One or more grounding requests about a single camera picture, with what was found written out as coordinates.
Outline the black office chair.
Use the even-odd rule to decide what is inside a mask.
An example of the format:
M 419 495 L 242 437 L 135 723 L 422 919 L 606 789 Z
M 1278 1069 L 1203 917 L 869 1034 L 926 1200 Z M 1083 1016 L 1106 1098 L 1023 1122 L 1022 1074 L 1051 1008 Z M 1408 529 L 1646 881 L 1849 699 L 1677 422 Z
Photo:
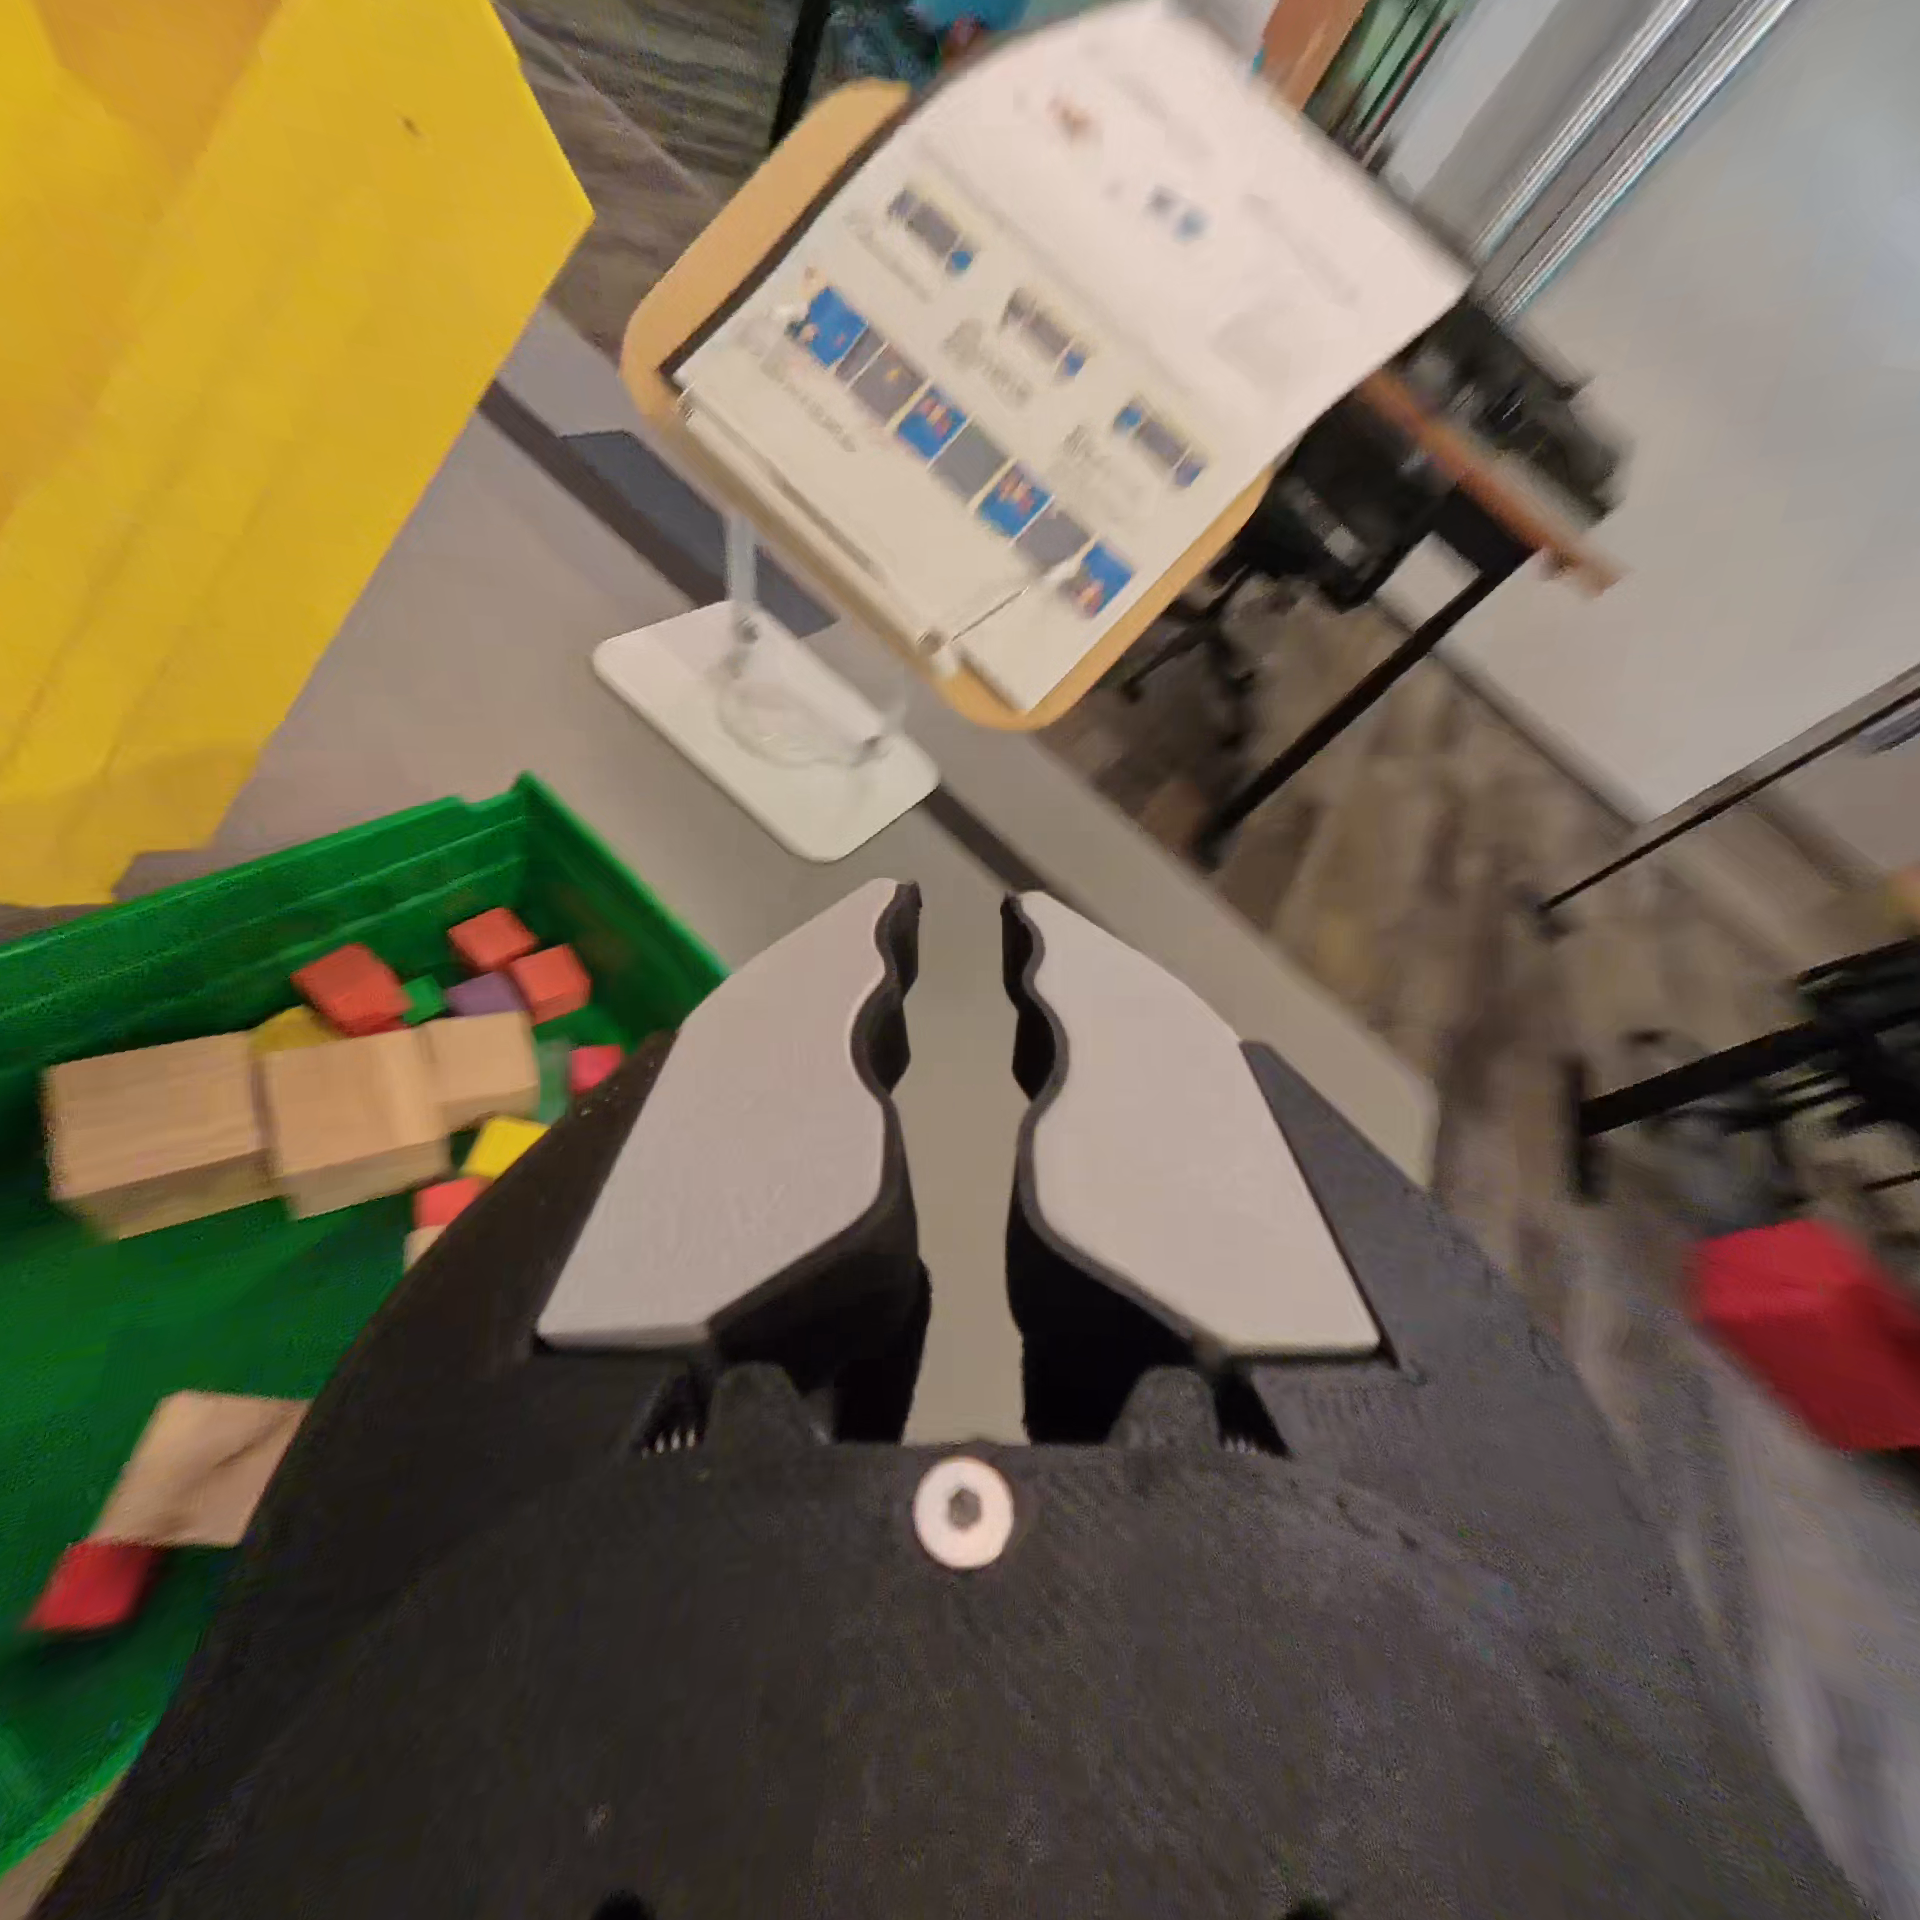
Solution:
M 1118 694 L 1137 703 L 1163 666 L 1199 655 L 1219 706 L 1217 742 L 1243 750 L 1256 717 L 1256 666 L 1229 635 L 1237 594 L 1266 583 L 1310 589 L 1336 611 L 1359 608 L 1427 529 L 1439 498 L 1431 458 L 1411 439 L 1336 409 L 1267 482 L 1210 566 L 1197 608 L 1179 609 L 1173 635 L 1119 672 Z

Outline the yellow plastic box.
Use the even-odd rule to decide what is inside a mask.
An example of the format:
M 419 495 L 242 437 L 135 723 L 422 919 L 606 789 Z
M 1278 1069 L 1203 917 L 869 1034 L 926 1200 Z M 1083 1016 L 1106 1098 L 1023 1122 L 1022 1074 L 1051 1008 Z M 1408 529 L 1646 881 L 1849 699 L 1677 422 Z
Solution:
M 2 5 L 2 898 L 211 833 L 592 221 L 483 1 Z

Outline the black metal frame chair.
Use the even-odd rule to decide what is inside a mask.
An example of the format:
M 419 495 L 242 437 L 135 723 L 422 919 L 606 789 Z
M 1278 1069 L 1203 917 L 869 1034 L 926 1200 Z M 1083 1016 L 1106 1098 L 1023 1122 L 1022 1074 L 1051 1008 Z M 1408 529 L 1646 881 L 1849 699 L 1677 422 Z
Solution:
M 1714 1050 L 1662 1063 L 1600 1090 L 1585 1057 L 1563 1061 L 1566 1177 L 1602 1200 L 1608 1135 L 1702 1114 L 1722 1135 L 1761 1135 L 1787 1168 L 1784 1123 L 1826 1114 L 1840 1134 L 1918 1137 L 1918 938 L 1845 952 L 1792 981 L 1798 1019 Z

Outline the printed instruction sheet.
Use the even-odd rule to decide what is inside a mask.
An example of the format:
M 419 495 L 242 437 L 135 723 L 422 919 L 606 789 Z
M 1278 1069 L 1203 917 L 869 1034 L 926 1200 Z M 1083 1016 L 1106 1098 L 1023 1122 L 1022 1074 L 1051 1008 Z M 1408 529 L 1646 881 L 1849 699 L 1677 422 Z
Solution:
M 1466 288 L 1210 19 L 1115 5 L 886 111 L 663 374 L 859 609 L 1029 715 Z

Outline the red box-shaped object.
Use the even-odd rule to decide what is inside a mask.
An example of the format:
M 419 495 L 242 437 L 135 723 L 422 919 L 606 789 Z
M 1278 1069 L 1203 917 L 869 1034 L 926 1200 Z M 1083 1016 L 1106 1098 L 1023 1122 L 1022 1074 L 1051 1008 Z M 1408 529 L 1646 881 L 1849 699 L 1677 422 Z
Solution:
M 1826 1448 L 1918 1448 L 1918 1312 L 1849 1231 L 1793 1215 L 1699 1239 L 1687 1286 L 1702 1335 Z

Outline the green plastic box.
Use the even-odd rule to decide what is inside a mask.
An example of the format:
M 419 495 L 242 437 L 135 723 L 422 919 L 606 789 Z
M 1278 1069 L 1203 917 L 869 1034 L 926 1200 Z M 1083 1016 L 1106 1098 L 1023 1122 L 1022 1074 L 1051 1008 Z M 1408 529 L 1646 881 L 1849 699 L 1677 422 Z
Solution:
M 535 774 L 437 800 L 5 943 L 2 955 L 2 1865 L 107 1792 L 200 1641 L 231 1554 L 189 1550 L 133 1622 L 46 1639 L 25 1621 L 171 1391 L 310 1398 L 399 1281 L 399 1201 L 295 1223 L 279 1200 L 101 1239 L 49 1200 L 41 1074 L 253 1027 L 291 973 L 365 943 L 449 982 L 447 927 L 507 904 L 592 981 L 568 1039 L 678 1023 L 719 959 Z

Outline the document stand with white base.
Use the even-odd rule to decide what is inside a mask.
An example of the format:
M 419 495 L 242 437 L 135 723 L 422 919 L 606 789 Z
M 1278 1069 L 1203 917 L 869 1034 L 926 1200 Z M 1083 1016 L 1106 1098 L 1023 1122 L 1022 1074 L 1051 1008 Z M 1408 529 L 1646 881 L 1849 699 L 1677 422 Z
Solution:
M 810 203 L 888 137 L 906 102 L 899 81 L 855 79 L 803 109 L 633 307 L 617 355 L 645 441 L 722 520 L 723 574 L 718 587 L 686 587 L 689 611 L 603 640 L 592 670 L 783 849 L 815 864 L 864 847 L 933 794 L 939 770 L 905 730 L 909 690 L 933 690 L 947 713 L 977 729 L 1033 733 L 1061 721 L 1226 547 L 1271 479 L 1261 471 L 1238 490 L 1143 600 L 1037 706 L 1022 710 L 962 664 L 933 673 L 827 541 L 802 533 L 696 439 L 665 362 L 771 258 Z M 841 629 L 879 643 L 888 701 L 859 690 L 763 605 L 758 554 L 776 560 Z

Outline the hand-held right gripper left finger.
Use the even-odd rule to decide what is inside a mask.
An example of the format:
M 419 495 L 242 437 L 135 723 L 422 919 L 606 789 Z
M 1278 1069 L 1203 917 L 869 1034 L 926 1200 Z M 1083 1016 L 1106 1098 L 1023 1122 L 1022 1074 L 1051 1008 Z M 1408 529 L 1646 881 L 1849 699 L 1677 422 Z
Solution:
M 919 959 L 920 886 L 870 879 L 695 1008 L 557 1269 L 545 1347 L 768 1361 L 835 1437 L 902 1434 L 930 1315 L 895 1106 Z

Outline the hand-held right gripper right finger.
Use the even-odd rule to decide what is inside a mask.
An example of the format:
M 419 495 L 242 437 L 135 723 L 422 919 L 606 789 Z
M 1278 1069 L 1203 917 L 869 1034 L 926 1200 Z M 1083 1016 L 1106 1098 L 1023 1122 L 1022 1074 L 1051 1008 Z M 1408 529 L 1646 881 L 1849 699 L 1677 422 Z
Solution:
M 1063 899 L 1000 904 L 1023 1112 L 1006 1218 L 1023 1434 L 1099 1443 L 1190 1368 L 1254 1431 L 1253 1371 L 1367 1363 L 1382 1328 L 1240 1034 Z

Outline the black desk with wooden top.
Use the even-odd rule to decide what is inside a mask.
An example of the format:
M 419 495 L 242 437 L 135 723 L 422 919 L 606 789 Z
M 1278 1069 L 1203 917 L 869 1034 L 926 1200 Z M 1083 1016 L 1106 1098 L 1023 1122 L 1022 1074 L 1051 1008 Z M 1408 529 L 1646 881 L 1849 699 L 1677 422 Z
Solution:
M 1547 366 L 1483 303 L 1463 299 L 1315 422 L 1336 409 L 1381 421 L 1431 458 L 1441 490 L 1427 529 L 1359 608 L 1425 541 L 1438 541 L 1466 575 L 1287 746 L 1238 773 L 1232 791 L 1209 805 L 1187 842 L 1199 870 L 1217 870 L 1240 826 L 1287 782 L 1350 733 L 1527 565 L 1541 562 L 1583 594 L 1621 583 L 1623 569 L 1593 541 L 1593 526 L 1616 505 L 1621 455 L 1582 421 L 1582 390 L 1579 377 Z M 1210 566 L 1175 600 L 1170 622 L 1197 608 Z

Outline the black-legged table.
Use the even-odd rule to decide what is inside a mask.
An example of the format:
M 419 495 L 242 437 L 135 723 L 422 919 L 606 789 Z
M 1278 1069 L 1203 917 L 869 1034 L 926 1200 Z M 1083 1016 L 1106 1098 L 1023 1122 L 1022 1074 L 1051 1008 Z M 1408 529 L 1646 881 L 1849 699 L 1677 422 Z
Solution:
M 1850 750 L 1864 736 L 1899 730 L 1915 717 L 1918 666 L 1907 666 L 1891 683 L 1854 701 L 1834 717 L 1810 726 L 1806 733 L 1758 759 L 1736 774 L 1715 782 L 1707 792 L 1669 808 L 1655 822 L 1632 826 L 1617 851 L 1610 851 L 1597 869 L 1577 879 L 1555 881 L 1543 895 L 1527 895 L 1527 912 L 1547 938 L 1560 938 L 1567 929 L 1567 910 L 1575 899 L 1605 881 L 1635 869 L 1640 862 L 1666 851 L 1682 838 L 1714 824 L 1727 814 L 1770 794 L 1778 786 L 1797 779 L 1824 759 Z

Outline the pile of wooden cubes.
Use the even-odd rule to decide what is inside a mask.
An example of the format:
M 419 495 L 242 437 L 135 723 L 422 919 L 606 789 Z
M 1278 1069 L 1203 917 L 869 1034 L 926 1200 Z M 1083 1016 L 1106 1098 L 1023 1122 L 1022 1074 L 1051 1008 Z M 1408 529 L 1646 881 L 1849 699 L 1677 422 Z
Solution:
M 345 1351 L 334 1243 L 373 1213 L 395 1280 L 621 1054 L 577 1047 L 586 955 L 491 907 L 447 929 L 463 975 L 401 981 L 365 943 L 290 975 L 246 1031 L 59 1061 L 35 1079 L 31 1169 L 65 1254 L 38 1289 L 5 1257 L 5 1415 L 73 1384 L 61 1424 L 5 1437 L 5 1501 L 49 1512 L 5 1545 L 5 1621 L 113 1634 L 176 1552 L 245 1537 L 318 1382 Z

